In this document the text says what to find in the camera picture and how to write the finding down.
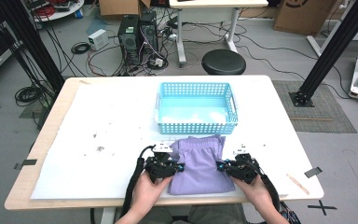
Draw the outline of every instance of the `black stool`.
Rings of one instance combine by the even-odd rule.
[[[246,62],[237,52],[214,49],[202,57],[202,67],[209,75],[241,75]]]

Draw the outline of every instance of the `gray floor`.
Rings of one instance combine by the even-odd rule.
[[[88,41],[86,30],[90,28],[93,20],[94,16],[91,14],[81,20],[67,17],[51,22],[62,47],[69,55],[71,55],[70,48],[75,43]],[[108,21],[107,23],[106,30],[117,32],[119,25],[117,21]],[[316,57],[305,36],[274,31],[272,29],[273,21],[246,20],[239,21],[239,24],[246,28],[244,35],[263,47],[296,49],[311,57]],[[217,39],[205,29],[188,27],[188,30],[191,31],[185,32],[185,37],[191,40]],[[52,47],[46,31],[42,30],[41,34],[50,54],[57,62],[57,53]],[[323,43],[324,37],[318,36],[317,40]],[[297,72],[302,77],[306,77],[315,64],[315,60],[290,50],[261,49],[244,37],[236,45],[248,47],[254,57],[268,59],[279,70]],[[202,55],[211,49],[224,48],[225,44],[185,43],[185,46],[186,52],[188,52],[186,55],[188,65],[179,68],[176,63],[176,49],[172,47],[170,49],[172,54],[169,56],[170,65],[159,76],[206,75],[200,66]],[[266,61],[252,59],[246,48],[239,48],[239,53],[247,62],[245,76],[263,74],[273,80],[301,80],[297,75],[274,71]],[[336,63],[336,67],[342,75],[342,86],[345,91],[348,91],[351,85],[357,56],[358,41],[353,41]],[[95,57],[93,64],[101,67],[106,74],[111,74],[116,70],[121,60],[120,57],[119,48],[110,49]],[[83,73],[86,73],[85,63],[86,55],[75,56],[74,64]],[[75,74],[81,77],[79,72],[75,71]],[[67,69],[63,75],[72,77],[73,73]],[[334,86],[340,95],[345,95],[340,88],[339,76],[335,70],[332,70],[324,81]],[[15,163],[21,162],[27,157],[30,146],[38,135],[38,130],[32,119],[19,119],[23,108],[17,106],[14,100],[15,92],[29,85],[28,77],[13,57],[10,57],[0,67],[0,105],[2,106],[0,108],[0,223],[90,223],[89,209],[13,212],[7,211],[4,207],[5,199],[19,173],[13,167]],[[334,95],[357,133],[297,133],[312,165],[319,166],[323,170],[318,175],[324,188],[323,204],[337,208],[337,210],[326,210],[325,216],[321,209],[308,208],[308,205],[319,205],[317,200],[288,202],[302,223],[358,223],[358,101],[341,99],[335,93]],[[288,155],[287,161],[283,162],[291,162],[295,159]],[[246,204],[244,210],[250,221],[261,221],[250,204]],[[96,210],[97,219],[101,218],[101,212],[102,209]]]

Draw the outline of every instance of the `hand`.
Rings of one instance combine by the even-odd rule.
[[[251,184],[231,177],[232,181],[238,185],[246,195],[249,202],[255,207],[258,213],[261,215],[268,224],[286,224],[286,219],[275,209],[272,204],[271,196],[266,186],[264,186],[260,175],[258,175]]]
[[[173,176],[152,183],[148,172],[143,172],[133,190],[133,203],[129,212],[117,223],[138,223],[152,209],[161,192],[168,186]]]

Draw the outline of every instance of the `purple cloth bag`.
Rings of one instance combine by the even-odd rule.
[[[222,159],[225,137],[188,137],[175,141],[172,158],[185,163],[185,170],[176,173],[168,188],[172,195],[224,193],[235,190],[231,179],[217,170]]]

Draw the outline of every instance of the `blue plastic basket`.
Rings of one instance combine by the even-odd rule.
[[[224,82],[163,82],[156,122],[164,134],[228,134],[238,124],[234,94]]]

